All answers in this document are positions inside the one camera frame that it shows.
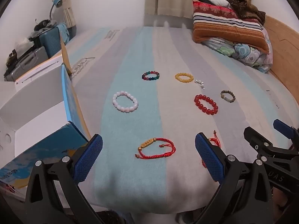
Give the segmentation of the side curtain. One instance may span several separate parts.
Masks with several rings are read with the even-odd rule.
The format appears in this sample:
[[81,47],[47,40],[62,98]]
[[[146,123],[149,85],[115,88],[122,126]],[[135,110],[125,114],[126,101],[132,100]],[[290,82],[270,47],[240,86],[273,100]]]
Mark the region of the side curtain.
[[67,28],[76,26],[71,0],[62,0],[63,17]]

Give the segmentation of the wooden bed frame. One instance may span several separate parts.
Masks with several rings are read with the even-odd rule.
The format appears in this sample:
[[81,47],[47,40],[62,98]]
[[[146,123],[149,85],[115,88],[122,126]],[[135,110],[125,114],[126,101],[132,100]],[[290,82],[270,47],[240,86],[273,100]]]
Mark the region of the wooden bed frame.
[[281,21],[267,16],[264,24],[273,48],[271,73],[298,101],[299,34]]

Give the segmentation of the red cord bracelet gold bar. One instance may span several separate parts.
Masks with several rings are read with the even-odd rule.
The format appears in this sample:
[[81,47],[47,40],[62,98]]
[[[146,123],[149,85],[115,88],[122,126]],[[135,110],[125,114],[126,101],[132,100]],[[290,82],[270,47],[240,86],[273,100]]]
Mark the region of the red cord bracelet gold bar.
[[176,152],[176,147],[171,140],[166,138],[151,138],[143,142],[138,148],[137,159],[152,160],[167,158]]

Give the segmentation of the floral quilt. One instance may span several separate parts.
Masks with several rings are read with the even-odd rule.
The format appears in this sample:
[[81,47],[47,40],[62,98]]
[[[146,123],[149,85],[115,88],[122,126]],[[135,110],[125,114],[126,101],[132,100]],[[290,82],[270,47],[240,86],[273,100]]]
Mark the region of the floral quilt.
[[220,54],[234,58],[243,64],[253,67],[260,72],[267,73],[273,66],[273,49],[268,32],[262,27],[262,32],[268,45],[269,53],[262,51],[244,43],[233,43],[222,38],[210,38],[202,44],[213,49]]

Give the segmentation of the striped bed sheet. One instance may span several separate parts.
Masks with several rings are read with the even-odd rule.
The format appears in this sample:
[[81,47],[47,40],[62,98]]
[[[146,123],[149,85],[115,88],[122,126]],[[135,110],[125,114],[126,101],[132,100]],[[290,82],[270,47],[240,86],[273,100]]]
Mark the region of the striped bed sheet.
[[[170,214],[205,206],[218,184],[202,166],[195,136],[214,134],[240,161],[256,152],[244,140],[250,126],[275,146],[291,141],[273,128],[298,127],[298,104],[264,74],[192,40],[187,29],[91,30],[67,44],[72,83],[91,134],[103,149],[80,188],[97,206]],[[204,82],[205,89],[195,83]],[[171,140],[167,158],[137,159],[151,138]]]

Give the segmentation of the blue desk lamp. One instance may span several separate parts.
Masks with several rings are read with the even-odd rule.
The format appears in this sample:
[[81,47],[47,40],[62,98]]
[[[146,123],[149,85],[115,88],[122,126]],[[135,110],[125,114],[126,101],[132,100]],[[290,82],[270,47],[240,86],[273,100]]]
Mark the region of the blue desk lamp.
[[50,13],[49,13],[49,19],[52,20],[52,11],[54,9],[54,7],[56,8],[60,8],[62,6],[63,1],[62,0],[52,0],[53,4],[52,7],[50,9]]

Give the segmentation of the grey suitcase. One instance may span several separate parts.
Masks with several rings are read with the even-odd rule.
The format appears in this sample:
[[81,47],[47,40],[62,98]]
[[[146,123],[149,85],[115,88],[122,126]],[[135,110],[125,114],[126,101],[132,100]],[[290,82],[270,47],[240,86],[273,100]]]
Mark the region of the grey suitcase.
[[5,81],[16,81],[26,72],[48,60],[48,55],[44,46],[30,51],[22,59],[17,59],[4,73]]

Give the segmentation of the blue white cardboard box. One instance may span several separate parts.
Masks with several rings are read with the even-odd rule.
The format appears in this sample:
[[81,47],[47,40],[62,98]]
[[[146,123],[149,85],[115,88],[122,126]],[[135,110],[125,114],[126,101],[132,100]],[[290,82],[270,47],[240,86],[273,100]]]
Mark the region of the blue white cardboard box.
[[1,82],[1,193],[21,201],[36,161],[72,156],[91,137],[60,46],[15,82]]

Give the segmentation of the teal suitcase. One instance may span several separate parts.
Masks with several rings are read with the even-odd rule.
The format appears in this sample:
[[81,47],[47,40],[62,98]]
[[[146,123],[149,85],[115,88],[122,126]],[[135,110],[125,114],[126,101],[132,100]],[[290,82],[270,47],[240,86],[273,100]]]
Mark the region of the teal suitcase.
[[49,58],[61,50],[60,38],[62,38],[65,45],[70,41],[70,33],[65,23],[59,23],[55,27],[43,31],[38,36],[38,42],[40,46],[45,48]]

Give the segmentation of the brown blanket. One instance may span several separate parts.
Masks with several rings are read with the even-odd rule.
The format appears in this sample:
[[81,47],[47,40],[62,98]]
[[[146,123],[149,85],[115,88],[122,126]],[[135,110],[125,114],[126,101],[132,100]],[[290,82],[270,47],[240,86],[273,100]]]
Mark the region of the brown blanket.
[[255,19],[261,25],[266,21],[266,13],[260,11],[251,0],[227,0],[237,16],[242,19]]

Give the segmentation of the striped orange pillow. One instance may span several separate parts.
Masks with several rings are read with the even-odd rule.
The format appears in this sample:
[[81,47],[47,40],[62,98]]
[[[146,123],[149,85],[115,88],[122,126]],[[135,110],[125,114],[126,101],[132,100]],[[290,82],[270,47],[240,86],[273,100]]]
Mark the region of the striped orange pillow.
[[239,19],[231,8],[193,1],[193,39],[200,43],[209,38],[222,38],[234,43],[248,44],[263,53],[269,47],[262,25],[256,19]]

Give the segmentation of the white plastic bag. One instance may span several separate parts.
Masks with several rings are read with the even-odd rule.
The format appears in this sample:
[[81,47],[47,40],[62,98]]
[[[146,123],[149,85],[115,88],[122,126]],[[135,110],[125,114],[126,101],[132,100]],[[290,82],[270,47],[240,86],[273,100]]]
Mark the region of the white plastic bag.
[[30,41],[28,38],[20,38],[18,41],[15,42],[14,49],[16,52],[27,51],[30,49],[34,43]]

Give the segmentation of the pearl earrings cluster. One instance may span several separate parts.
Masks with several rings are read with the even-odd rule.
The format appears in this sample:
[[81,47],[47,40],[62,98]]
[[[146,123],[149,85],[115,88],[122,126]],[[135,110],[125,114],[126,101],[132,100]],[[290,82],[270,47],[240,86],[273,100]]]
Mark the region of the pearl earrings cluster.
[[203,82],[203,81],[198,80],[198,79],[195,79],[194,82],[197,83],[197,84],[200,86],[201,89],[203,89],[203,90],[205,89],[205,86],[204,86],[204,82]]

